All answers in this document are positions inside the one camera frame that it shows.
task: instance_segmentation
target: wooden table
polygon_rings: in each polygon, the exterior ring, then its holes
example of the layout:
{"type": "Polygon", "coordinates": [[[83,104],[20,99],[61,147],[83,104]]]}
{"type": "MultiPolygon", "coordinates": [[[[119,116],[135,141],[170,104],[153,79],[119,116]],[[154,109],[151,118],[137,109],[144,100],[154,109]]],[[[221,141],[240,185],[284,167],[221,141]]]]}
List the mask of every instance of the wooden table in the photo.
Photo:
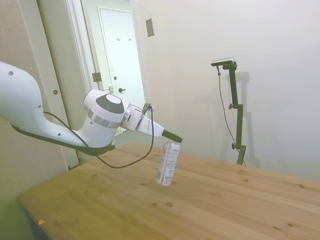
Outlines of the wooden table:
{"type": "MultiPolygon", "coordinates": [[[[122,165],[148,146],[104,156],[122,165]]],[[[22,194],[56,240],[320,240],[320,183],[180,153],[172,185],[155,182],[161,151],[125,169],[95,160],[22,194]]]]}

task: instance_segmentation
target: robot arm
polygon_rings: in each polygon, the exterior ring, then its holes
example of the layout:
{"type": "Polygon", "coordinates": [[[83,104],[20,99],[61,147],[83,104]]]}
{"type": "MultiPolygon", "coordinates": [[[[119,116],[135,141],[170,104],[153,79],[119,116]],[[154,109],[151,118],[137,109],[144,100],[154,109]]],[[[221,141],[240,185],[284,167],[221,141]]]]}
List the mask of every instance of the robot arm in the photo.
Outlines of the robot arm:
{"type": "MultiPolygon", "coordinates": [[[[93,89],[85,97],[83,106],[88,115],[82,128],[74,132],[89,147],[66,127],[45,118],[39,86],[29,73],[0,62],[0,116],[22,134],[95,156],[109,150],[118,127],[152,135],[151,120],[142,110],[112,94],[93,89]]],[[[155,122],[153,127],[154,137],[164,135],[182,141],[155,122]]]]}

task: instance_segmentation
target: white door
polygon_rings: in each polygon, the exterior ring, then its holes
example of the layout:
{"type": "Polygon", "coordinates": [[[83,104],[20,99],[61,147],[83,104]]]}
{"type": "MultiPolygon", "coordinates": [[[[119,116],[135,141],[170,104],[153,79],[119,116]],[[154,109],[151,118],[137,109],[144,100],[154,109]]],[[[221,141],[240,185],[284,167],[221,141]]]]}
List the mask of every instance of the white door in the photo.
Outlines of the white door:
{"type": "Polygon", "coordinates": [[[114,95],[139,108],[145,104],[131,13],[100,9],[114,95]]]}

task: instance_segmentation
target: black cable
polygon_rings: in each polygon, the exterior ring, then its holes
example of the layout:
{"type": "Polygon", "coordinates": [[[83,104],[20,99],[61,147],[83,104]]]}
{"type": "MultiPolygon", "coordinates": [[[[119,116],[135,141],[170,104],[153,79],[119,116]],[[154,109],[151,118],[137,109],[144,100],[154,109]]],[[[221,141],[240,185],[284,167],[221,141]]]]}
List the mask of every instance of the black cable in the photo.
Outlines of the black cable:
{"type": "Polygon", "coordinates": [[[231,133],[231,131],[230,131],[230,128],[229,128],[229,124],[228,124],[227,117],[226,117],[225,104],[224,104],[224,100],[223,100],[223,98],[222,98],[222,94],[221,94],[221,78],[220,78],[221,73],[220,73],[220,70],[219,70],[219,66],[216,66],[216,69],[218,69],[218,76],[219,76],[219,92],[220,92],[220,98],[221,98],[221,103],[222,103],[222,109],[223,109],[224,121],[225,121],[226,127],[228,128],[228,131],[229,131],[229,133],[230,133],[230,135],[231,135],[231,138],[232,138],[232,140],[233,140],[233,143],[234,143],[234,145],[236,145],[235,138],[234,138],[234,136],[232,135],[232,133],[231,133]]]}
{"type": "MultiPolygon", "coordinates": [[[[149,154],[150,152],[152,151],[152,148],[154,146],[154,138],[155,138],[155,129],[154,129],[154,115],[153,115],[153,109],[152,109],[152,106],[150,106],[151,108],[151,127],[152,127],[152,140],[151,140],[151,146],[150,146],[150,149],[149,151],[146,153],[146,155],[144,155],[143,157],[141,157],[140,159],[136,160],[136,161],[133,161],[127,165],[123,165],[123,166],[112,166],[110,165],[109,163],[103,161],[99,156],[95,156],[96,158],[98,158],[101,162],[103,162],[105,165],[107,165],[108,167],[112,168],[112,169],[123,169],[123,168],[126,168],[126,167],[129,167],[133,164],[136,164],[138,162],[140,162],[141,160],[145,159],[149,154]]],[[[48,115],[51,115],[53,116],[54,118],[56,118],[60,123],[62,123],[70,132],[72,132],[74,135],[77,136],[77,138],[87,147],[90,149],[90,147],[88,146],[88,144],[75,132],[73,131],[67,124],[64,123],[64,121],[62,121],[59,117],[57,117],[56,115],[54,115],[53,113],[51,112],[47,112],[47,111],[44,111],[43,113],[45,114],[48,114],[48,115]]]]}

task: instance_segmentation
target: door hinge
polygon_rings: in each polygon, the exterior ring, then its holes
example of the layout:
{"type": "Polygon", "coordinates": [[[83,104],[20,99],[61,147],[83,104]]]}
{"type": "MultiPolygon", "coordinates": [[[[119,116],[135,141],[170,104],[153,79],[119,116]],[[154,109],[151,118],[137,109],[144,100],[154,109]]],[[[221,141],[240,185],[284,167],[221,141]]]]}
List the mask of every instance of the door hinge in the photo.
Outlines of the door hinge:
{"type": "Polygon", "coordinates": [[[93,81],[94,81],[95,83],[97,83],[97,82],[102,82],[101,73],[100,73],[100,72],[94,72],[94,73],[92,73],[92,77],[93,77],[93,81]]]}

